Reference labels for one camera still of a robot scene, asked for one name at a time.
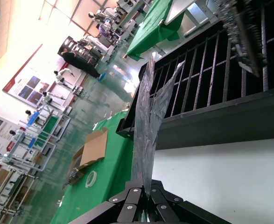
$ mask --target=floor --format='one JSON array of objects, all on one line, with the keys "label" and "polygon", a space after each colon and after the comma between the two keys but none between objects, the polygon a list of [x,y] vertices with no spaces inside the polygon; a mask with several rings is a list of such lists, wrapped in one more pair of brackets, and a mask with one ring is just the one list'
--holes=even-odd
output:
[{"label": "floor", "polygon": [[[178,31],[180,39],[173,42],[165,40],[158,46],[166,53],[169,52],[185,41],[183,34],[193,26],[194,24],[184,17],[183,25]],[[73,154],[84,144],[86,135],[92,132],[95,123],[108,118],[111,112],[121,111],[127,103],[131,102],[139,83],[140,67],[148,61],[154,50],[150,49],[143,53],[141,56],[144,59],[136,62],[130,58],[122,58],[128,46],[123,44],[118,47],[108,65],[105,63],[98,65],[97,70],[107,74],[101,83],[92,77],[87,78],[84,88],[91,91],[90,95],[79,98],[74,103],[70,114],[72,118],[70,125],[58,142],[47,169],[39,174],[40,179],[25,202],[22,215],[15,217],[13,224],[50,223],[58,208],[57,201],[64,195],[65,190],[62,190],[62,184]]]}]

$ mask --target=metal shelf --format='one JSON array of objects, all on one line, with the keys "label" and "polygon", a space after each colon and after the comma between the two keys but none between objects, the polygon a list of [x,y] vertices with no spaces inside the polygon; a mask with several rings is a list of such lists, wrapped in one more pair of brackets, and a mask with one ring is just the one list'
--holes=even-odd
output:
[{"label": "metal shelf", "polygon": [[[239,67],[221,21],[155,63],[151,98],[186,60],[162,121],[157,150],[274,138],[274,1],[256,11],[256,23],[268,61],[260,78]],[[133,137],[138,91],[117,129],[127,138]]]}]

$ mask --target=green table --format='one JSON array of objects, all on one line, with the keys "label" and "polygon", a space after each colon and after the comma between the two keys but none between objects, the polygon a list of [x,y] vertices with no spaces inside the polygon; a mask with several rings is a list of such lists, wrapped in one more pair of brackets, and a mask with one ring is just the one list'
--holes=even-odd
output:
[{"label": "green table", "polygon": [[174,19],[170,24],[160,24],[167,18],[173,0],[155,0],[150,7],[143,25],[139,28],[131,45],[127,50],[127,55],[138,61],[140,54],[147,51],[157,43],[168,39],[169,41],[179,39],[177,30],[183,20],[183,13]]},{"label": "green table", "polygon": [[[105,158],[89,166],[81,180],[67,187],[62,206],[51,224],[68,224],[125,189],[125,182],[131,178],[133,142],[115,133],[120,119],[125,116],[126,112],[119,112],[98,123],[95,130],[108,128]],[[86,188],[87,176],[93,170],[97,172],[96,181]]]}]

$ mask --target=workbench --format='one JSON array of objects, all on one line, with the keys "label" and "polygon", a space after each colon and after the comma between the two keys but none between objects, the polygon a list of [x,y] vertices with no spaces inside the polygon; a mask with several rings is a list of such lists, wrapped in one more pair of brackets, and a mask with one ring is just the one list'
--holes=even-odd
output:
[{"label": "workbench", "polygon": [[[105,158],[88,166],[85,176],[67,187],[51,224],[68,224],[125,189],[125,182],[131,177],[133,142],[115,133],[119,121],[125,116],[126,112],[119,112],[97,124],[94,131],[103,127],[108,129]],[[86,188],[87,177],[93,170],[97,173],[96,181],[92,187]]]},{"label": "workbench", "polygon": [[[188,7],[194,3],[206,15],[206,19],[202,22],[198,22],[188,10]],[[157,43],[166,39],[169,41],[179,39],[177,31],[181,26],[184,15],[187,15],[195,25],[191,29],[192,32],[207,22],[215,23],[218,21],[217,16],[206,6],[205,0],[155,0],[126,55],[134,60],[139,60],[141,53],[151,47],[156,47]]]},{"label": "workbench", "polygon": [[126,55],[134,60],[139,60],[140,54],[155,46],[157,43],[168,39],[175,40],[179,36],[177,30],[183,20],[183,14],[179,15],[168,25],[163,24],[175,0],[156,0],[150,7],[143,25],[138,29]]}]

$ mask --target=white wall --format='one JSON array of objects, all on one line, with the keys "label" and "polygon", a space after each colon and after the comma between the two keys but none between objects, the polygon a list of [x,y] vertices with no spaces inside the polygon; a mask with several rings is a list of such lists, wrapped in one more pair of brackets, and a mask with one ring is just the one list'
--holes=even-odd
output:
[{"label": "white wall", "polygon": [[274,140],[156,151],[153,179],[232,224],[274,223]]},{"label": "white wall", "polygon": [[35,50],[28,49],[17,57],[6,53],[0,59],[0,116],[16,124],[20,119],[26,120],[25,111],[32,108],[4,93],[2,89]]}]

